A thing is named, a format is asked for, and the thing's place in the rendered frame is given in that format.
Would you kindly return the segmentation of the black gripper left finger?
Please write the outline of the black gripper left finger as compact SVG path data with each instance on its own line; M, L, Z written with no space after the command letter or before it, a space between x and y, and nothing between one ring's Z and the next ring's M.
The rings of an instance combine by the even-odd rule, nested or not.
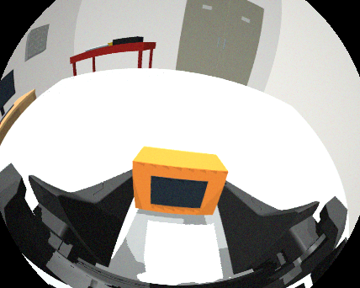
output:
M108 268L134 199L133 168L73 192L53 187L33 174L28 177L38 204L64 221L96 263Z

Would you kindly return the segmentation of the orange block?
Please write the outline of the orange block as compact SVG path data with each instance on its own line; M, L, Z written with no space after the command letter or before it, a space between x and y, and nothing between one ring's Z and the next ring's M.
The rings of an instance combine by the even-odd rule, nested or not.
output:
M167 214L213 215L229 172L217 154L156 147L132 164L135 208Z

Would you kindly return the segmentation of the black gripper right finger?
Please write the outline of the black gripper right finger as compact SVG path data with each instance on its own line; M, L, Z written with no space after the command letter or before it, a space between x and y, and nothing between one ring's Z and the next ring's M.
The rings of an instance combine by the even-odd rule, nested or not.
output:
M217 208L224 229L233 275L251 269L294 225L315 214L319 201L278 209L241 190L227 180Z

